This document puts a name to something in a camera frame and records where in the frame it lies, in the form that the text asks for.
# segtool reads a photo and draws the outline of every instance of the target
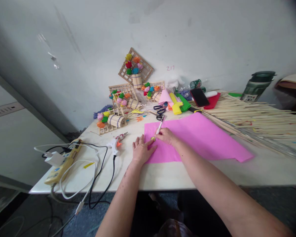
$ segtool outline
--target charger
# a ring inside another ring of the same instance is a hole
[[[47,158],[45,159],[45,162],[48,164],[59,167],[63,160],[65,159],[61,154],[59,154],[57,151],[54,152],[46,152],[44,154]]]

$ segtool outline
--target person's left hand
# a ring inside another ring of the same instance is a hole
[[[140,138],[137,137],[136,141],[133,142],[133,161],[143,165],[157,149],[157,146],[153,146],[150,150],[148,150],[148,146],[153,142],[154,141],[152,140],[144,143],[144,135]]]

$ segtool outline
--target green thermos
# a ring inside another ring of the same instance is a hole
[[[252,74],[252,78],[248,81],[240,100],[256,102],[271,84],[274,76],[276,76],[274,71],[260,71]]]

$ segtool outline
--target person's right hand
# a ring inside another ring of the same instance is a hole
[[[169,128],[160,129],[160,133],[156,134],[156,138],[171,146],[174,146],[178,141],[180,141],[180,139],[175,136]]]

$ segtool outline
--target written number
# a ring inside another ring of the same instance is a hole
[[[171,71],[171,70],[174,70],[174,66],[167,67],[167,71]]]

